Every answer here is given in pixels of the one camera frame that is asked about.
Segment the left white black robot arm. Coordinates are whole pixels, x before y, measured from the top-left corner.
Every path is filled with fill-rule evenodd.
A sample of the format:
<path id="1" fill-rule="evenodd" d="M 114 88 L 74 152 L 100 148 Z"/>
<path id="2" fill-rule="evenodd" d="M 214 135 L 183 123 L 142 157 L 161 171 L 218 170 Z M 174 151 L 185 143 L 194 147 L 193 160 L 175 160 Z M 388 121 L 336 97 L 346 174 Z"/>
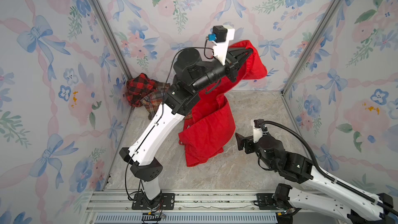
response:
<path id="1" fill-rule="evenodd" d="M 161 144 L 200 101 L 199 93 L 225 77 L 236 82 L 239 70 L 253 52 L 251 48 L 228 48 L 225 64 L 217 59 L 203 61 L 198 48 L 185 48 L 176 54 L 173 64 L 176 75 L 163 94 L 155 117 L 132 146 L 123 147 L 119 152 L 130 164 L 133 175 L 140 179 L 148 201 L 160 199 L 162 193 L 158 176 L 163 167 L 155 158 Z"/>

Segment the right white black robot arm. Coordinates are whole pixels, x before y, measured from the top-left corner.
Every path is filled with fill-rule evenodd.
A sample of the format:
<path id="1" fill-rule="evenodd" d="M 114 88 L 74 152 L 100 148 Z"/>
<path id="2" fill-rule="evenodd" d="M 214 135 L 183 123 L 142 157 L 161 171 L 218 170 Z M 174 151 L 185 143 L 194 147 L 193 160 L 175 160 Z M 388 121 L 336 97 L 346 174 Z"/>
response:
<path id="1" fill-rule="evenodd" d="M 300 182 L 325 197 L 306 200 L 285 186 L 275 196 L 350 224 L 395 224 L 398 53 L 366 45 L 364 55 L 354 58 L 349 47 L 314 53 L 291 86 L 288 106 L 312 163 Z"/>

